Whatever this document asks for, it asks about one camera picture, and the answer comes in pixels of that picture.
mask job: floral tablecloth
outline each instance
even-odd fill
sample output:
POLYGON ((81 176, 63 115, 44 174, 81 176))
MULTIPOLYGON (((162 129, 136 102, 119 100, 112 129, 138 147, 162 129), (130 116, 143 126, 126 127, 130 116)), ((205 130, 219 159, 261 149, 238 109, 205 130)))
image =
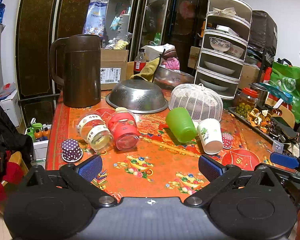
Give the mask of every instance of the floral tablecloth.
MULTIPOLYGON (((59 98, 48 145, 47 170, 58 170, 66 164, 61 157, 61 144, 66 139, 79 141, 83 157, 78 163, 95 154, 78 136, 75 126, 85 112, 111 108, 105 101, 109 92, 103 91, 101 102, 88 108, 69 108, 63 104, 62 96, 59 98)), ((164 95, 167 100, 170 99, 169 91, 164 91, 164 95)), ((102 172, 92 183, 118 200, 122 196, 179 196, 183 201, 207 185, 209 182, 198 170, 198 158, 204 153, 200 140, 194 139, 186 144, 176 141, 165 123, 168 112, 169 109, 157 114, 136 114, 141 133, 136 149, 130 152, 120 152, 116 148, 102 151, 102 172), (148 165, 138 170, 131 164, 132 159, 148 165)), ((230 150, 224 149, 212 156, 215 160, 223 165, 235 164, 244 170, 253 170, 260 162, 271 164, 271 145, 260 135, 238 122, 226 110, 220 123, 221 131, 230 133, 234 141, 230 150), (252 153, 238 154, 233 152, 235 149, 246 149, 252 153)))

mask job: white mesh food cover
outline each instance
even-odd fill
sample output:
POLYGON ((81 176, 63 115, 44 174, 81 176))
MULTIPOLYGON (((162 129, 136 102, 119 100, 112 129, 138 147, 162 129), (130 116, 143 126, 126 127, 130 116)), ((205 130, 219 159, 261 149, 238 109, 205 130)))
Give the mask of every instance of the white mesh food cover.
POLYGON ((221 121, 223 103, 221 97, 213 90, 202 84, 181 84, 171 93, 169 109, 184 107, 191 119, 201 122, 207 118, 221 121))

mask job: barcode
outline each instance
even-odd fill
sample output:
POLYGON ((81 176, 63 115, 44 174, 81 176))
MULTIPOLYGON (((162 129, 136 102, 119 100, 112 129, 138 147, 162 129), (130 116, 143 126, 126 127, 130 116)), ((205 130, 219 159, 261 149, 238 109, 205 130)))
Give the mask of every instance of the barcode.
POLYGON ((117 69, 117 70, 115 71, 115 80, 116 80, 116 81, 118 81, 118 74, 119 74, 119 69, 117 69))

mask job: green bag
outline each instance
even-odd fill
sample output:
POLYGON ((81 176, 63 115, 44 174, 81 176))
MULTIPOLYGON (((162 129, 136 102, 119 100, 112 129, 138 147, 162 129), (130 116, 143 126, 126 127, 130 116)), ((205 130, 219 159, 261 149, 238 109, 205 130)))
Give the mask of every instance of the green bag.
POLYGON ((283 65, 284 61, 292 65, 286 59, 278 59, 272 65, 270 80, 279 85, 282 91, 293 96, 291 111, 294 114, 295 122, 300 123, 300 68, 283 65))

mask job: yellow cloth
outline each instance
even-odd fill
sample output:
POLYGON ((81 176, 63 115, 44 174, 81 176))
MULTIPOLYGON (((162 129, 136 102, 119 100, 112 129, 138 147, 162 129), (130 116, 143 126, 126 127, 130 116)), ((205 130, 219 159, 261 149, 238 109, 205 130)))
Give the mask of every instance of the yellow cloth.
POLYGON ((159 65, 160 58, 155 58, 153 61, 147 62, 146 65, 141 69, 139 74, 132 75, 130 79, 134 79, 135 76, 141 77, 146 81, 152 82, 153 74, 159 65))

